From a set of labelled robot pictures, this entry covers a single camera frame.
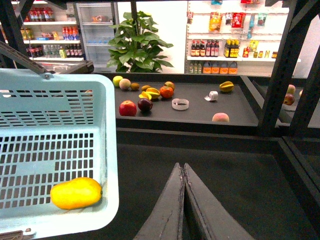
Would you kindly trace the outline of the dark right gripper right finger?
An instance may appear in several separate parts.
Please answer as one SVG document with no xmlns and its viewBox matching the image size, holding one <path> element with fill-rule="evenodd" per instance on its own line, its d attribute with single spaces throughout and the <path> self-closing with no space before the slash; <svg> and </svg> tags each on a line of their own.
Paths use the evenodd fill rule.
<svg viewBox="0 0 320 240">
<path fill-rule="evenodd" d="M 183 167 L 184 214 L 192 240 L 252 240 L 187 163 Z"/>
</svg>

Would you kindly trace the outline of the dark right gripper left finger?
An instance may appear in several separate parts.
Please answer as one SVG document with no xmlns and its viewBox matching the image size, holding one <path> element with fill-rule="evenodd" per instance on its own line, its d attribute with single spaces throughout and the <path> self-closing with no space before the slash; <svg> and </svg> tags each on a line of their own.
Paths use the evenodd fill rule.
<svg viewBox="0 0 320 240">
<path fill-rule="evenodd" d="M 147 220 L 135 240 L 181 240 L 183 238 L 185 183 L 176 163 Z"/>
</svg>

